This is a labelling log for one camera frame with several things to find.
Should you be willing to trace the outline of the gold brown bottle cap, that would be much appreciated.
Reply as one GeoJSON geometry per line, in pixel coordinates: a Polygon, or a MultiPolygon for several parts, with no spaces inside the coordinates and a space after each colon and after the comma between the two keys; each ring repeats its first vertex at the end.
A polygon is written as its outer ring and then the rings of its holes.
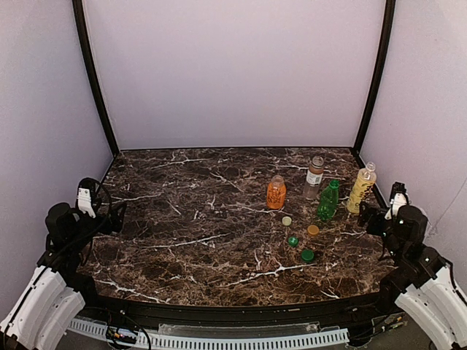
{"type": "Polygon", "coordinates": [[[320,229],[318,226],[316,225],[309,225],[307,227],[307,233],[310,235],[310,236],[317,236],[320,232],[320,229]]]}

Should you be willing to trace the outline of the large yellow tea bottle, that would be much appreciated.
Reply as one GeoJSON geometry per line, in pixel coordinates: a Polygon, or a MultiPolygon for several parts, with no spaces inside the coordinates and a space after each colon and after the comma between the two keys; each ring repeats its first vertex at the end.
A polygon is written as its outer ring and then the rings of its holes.
{"type": "Polygon", "coordinates": [[[364,168],[358,172],[355,183],[347,200],[346,209],[351,214],[358,214],[360,202],[364,201],[377,181],[376,165],[368,162],[364,168]]]}

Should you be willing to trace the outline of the green plastic bottle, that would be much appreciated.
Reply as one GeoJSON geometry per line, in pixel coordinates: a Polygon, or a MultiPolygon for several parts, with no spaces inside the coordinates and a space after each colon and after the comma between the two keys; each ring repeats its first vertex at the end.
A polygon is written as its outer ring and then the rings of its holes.
{"type": "Polygon", "coordinates": [[[320,203],[317,207],[317,216],[322,221],[333,218],[339,204],[339,180],[333,179],[321,192],[320,203]]]}

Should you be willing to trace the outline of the cream white bottle cap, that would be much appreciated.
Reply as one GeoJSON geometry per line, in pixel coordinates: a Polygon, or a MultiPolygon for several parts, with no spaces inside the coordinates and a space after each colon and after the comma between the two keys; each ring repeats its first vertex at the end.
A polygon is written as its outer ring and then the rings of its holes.
{"type": "Polygon", "coordinates": [[[286,227],[290,226],[292,223],[292,219],[289,216],[285,216],[282,218],[282,224],[286,227]]]}

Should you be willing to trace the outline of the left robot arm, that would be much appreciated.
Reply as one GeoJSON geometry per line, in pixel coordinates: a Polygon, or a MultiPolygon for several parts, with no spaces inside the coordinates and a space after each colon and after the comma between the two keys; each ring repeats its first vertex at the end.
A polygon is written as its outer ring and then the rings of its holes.
{"type": "Polygon", "coordinates": [[[47,213],[46,250],[15,306],[1,321],[2,349],[55,349],[70,322],[96,302],[92,277],[78,273],[84,264],[81,252],[98,233],[118,233],[123,228],[126,203],[106,214],[90,216],[67,203],[47,213]]]}

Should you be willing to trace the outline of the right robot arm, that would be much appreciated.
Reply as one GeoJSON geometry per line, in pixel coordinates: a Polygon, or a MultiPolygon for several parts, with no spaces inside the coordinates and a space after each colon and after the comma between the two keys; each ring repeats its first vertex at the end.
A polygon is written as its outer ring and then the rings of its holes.
{"type": "Polygon", "coordinates": [[[382,239],[395,264],[379,283],[378,312],[400,308],[437,349],[465,349],[466,294],[455,283],[452,264],[424,244],[428,219],[422,211],[411,205],[384,211],[361,203],[358,224],[382,239]]]}

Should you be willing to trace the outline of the orange juice bottle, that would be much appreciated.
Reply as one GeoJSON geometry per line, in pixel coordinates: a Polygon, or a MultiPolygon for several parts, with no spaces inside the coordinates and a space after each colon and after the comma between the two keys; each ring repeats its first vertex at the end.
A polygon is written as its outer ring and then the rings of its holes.
{"type": "Polygon", "coordinates": [[[285,204],[286,191],[284,178],[274,175],[268,185],[266,205],[273,210],[281,209],[285,204]]]}

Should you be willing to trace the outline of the large dark green cap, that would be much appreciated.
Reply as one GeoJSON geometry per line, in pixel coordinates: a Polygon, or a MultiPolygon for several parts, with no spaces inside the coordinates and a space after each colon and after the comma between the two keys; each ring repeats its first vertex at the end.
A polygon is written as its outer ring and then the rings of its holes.
{"type": "Polygon", "coordinates": [[[304,249],[301,252],[301,259],[306,263],[312,262],[314,259],[314,252],[311,249],[304,249]]]}

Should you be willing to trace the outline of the brown coffee glass bottle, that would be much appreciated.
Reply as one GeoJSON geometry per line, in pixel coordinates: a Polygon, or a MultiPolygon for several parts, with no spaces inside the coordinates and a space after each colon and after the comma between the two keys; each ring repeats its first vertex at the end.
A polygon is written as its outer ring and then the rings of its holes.
{"type": "Polygon", "coordinates": [[[324,174],[324,159],[317,155],[311,159],[304,184],[303,195],[307,200],[314,200],[317,197],[321,181],[324,174]]]}

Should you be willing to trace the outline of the green bottle cap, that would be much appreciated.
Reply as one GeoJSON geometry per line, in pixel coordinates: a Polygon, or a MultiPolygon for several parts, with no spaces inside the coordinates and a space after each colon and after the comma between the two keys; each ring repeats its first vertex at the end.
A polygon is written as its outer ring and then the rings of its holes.
{"type": "Polygon", "coordinates": [[[291,247],[296,247],[298,246],[298,238],[296,238],[295,236],[291,236],[288,238],[287,243],[291,247]]]}

